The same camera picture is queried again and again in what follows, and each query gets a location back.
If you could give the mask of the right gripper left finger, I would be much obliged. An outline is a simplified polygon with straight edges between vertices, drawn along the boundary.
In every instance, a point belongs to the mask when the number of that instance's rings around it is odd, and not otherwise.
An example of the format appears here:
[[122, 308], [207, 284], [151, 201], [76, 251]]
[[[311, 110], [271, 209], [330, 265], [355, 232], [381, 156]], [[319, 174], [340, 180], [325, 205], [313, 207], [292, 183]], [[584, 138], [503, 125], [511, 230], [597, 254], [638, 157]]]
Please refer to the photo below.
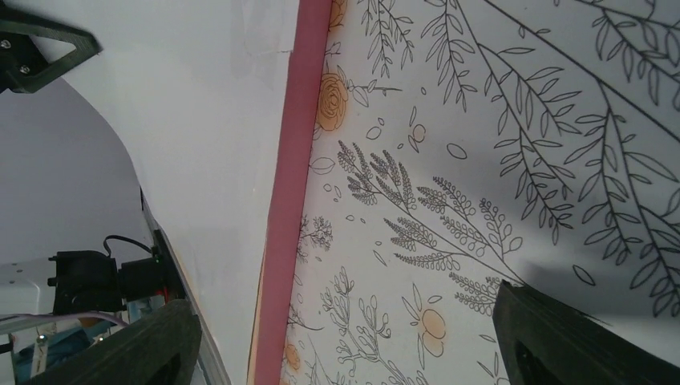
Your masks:
[[186, 300], [173, 300], [26, 384], [190, 384], [202, 337]]

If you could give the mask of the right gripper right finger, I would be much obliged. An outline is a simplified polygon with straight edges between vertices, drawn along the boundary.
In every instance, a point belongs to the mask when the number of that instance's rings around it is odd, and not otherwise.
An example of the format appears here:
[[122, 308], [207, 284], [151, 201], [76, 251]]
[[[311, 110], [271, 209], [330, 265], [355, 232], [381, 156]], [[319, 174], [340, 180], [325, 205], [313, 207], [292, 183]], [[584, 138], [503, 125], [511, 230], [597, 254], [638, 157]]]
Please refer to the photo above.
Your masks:
[[677, 384], [679, 368], [530, 286], [500, 283], [492, 320], [511, 384]]

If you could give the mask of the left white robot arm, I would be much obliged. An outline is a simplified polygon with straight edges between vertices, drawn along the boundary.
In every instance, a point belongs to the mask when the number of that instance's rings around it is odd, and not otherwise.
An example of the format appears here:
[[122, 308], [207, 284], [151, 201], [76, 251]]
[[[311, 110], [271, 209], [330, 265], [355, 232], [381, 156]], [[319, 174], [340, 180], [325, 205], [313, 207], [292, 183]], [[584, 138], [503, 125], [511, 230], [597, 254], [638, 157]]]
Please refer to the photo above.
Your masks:
[[[1, 90], [34, 94], [96, 56], [102, 47], [85, 30], [2, 6]], [[127, 303], [166, 294], [176, 284], [172, 261], [161, 247], [136, 246], [145, 259], [117, 264], [108, 242], [104, 251], [58, 252], [26, 267], [1, 268], [1, 331], [18, 322], [70, 318], [112, 319]]]

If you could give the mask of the sunset photo print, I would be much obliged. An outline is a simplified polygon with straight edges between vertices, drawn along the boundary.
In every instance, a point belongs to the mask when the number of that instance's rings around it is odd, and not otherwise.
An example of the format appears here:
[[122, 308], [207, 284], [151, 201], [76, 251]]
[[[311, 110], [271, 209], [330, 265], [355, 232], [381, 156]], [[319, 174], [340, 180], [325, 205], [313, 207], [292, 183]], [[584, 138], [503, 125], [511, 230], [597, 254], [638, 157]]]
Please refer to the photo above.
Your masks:
[[297, 1], [17, 1], [91, 32], [66, 81], [111, 125], [229, 380], [247, 381]]

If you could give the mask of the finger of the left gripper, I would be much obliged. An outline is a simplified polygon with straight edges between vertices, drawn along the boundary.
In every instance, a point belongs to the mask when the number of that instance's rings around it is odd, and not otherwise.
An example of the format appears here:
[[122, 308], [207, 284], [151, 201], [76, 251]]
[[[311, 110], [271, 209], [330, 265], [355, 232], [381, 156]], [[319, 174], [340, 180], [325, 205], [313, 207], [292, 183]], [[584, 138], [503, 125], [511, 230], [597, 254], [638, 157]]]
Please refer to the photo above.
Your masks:
[[[74, 50], [48, 62], [32, 37], [69, 43]], [[1, 17], [1, 91], [32, 94], [101, 52], [93, 34], [36, 15]]]

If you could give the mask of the pink photo frame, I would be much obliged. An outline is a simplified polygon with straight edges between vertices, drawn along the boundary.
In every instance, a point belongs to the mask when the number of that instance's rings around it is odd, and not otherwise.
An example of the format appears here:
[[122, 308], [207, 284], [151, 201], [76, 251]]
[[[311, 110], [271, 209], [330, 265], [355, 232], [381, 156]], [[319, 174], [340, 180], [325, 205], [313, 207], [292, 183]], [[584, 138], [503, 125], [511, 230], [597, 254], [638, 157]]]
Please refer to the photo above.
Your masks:
[[331, 8], [330, 1], [301, 1], [297, 11], [253, 322], [249, 384], [277, 384], [280, 379]]

